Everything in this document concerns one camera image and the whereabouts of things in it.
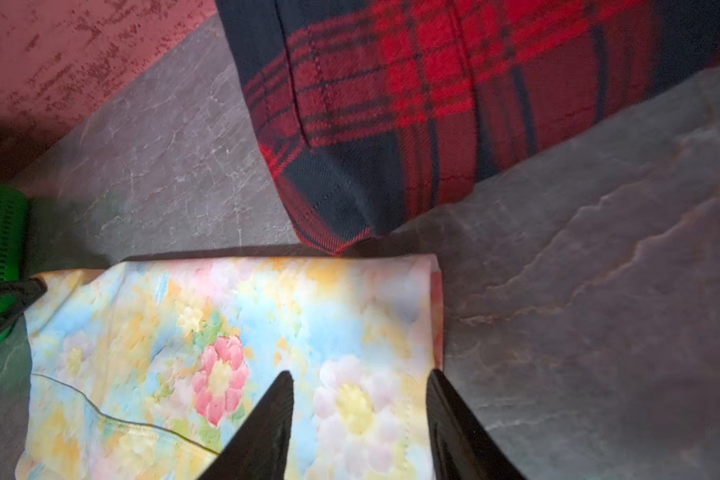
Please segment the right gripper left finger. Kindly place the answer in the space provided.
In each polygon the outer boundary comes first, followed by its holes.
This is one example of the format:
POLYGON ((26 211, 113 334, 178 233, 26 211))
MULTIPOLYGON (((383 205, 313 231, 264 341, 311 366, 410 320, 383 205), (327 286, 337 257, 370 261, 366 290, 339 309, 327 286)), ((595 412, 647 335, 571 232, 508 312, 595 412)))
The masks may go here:
POLYGON ((282 371, 200 479, 284 479, 293 410, 293 378, 282 371))

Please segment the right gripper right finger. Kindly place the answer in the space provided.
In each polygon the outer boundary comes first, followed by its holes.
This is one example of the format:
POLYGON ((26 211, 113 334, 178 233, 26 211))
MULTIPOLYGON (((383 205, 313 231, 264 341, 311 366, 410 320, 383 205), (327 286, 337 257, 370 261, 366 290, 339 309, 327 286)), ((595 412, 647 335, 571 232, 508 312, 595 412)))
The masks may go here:
POLYGON ((427 380, 426 413, 436 479, 525 480, 438 369, 427 380))

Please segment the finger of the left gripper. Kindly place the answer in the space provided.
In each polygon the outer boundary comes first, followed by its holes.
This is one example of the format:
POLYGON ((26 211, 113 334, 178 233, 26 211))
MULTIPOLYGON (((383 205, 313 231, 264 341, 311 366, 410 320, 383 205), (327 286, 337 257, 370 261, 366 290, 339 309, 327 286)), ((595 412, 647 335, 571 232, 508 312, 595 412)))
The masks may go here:
POLYGON ((7 337, 25 311, 46 292, 45 283, 37 278, 0 282, 0 342, 7 337))

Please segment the pastel floral skirt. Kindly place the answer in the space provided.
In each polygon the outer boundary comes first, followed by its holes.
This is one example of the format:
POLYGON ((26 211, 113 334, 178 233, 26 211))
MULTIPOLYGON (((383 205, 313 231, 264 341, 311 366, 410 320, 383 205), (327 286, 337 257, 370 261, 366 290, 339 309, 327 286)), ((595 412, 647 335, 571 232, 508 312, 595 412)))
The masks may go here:
POLYGON ((276 376, 289 479, 430 479, 433 255, 123 262, 42 275, 19 479, 194 479, 276 376))

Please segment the red plaid skirt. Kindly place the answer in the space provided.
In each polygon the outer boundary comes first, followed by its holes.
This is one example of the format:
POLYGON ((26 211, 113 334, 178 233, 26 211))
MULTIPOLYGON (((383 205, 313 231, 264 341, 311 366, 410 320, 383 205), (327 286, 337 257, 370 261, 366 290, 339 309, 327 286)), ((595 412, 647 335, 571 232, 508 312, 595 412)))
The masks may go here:
POLYGON ((720 1, 221 1, 259 149, 330 254, 720 65, 720 1))

